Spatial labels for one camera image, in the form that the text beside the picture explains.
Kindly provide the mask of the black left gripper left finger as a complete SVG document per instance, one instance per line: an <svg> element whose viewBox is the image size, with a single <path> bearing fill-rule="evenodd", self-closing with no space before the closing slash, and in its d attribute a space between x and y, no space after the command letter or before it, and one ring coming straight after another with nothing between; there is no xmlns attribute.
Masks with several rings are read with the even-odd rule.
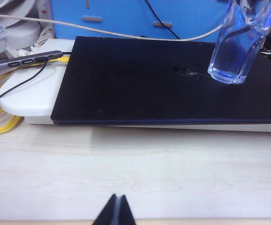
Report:
<svg viewBox="0 0 271 225"><path fill-rule="evenodd" d="M116 218L118 204L119 197L116 194L113 194L92 224L112 225Z"/></svg>

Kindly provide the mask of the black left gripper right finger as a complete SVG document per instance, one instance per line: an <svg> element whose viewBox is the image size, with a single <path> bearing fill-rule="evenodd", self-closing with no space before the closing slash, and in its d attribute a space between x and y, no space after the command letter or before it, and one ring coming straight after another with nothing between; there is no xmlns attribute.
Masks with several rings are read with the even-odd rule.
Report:
<svg viewBox="0 0 271 225"><path fill-rule="evenodd" d="M136 225L135 219L131 212L125 195L121 197L120 211L119 211L119 224L120 225Z"/></svg>

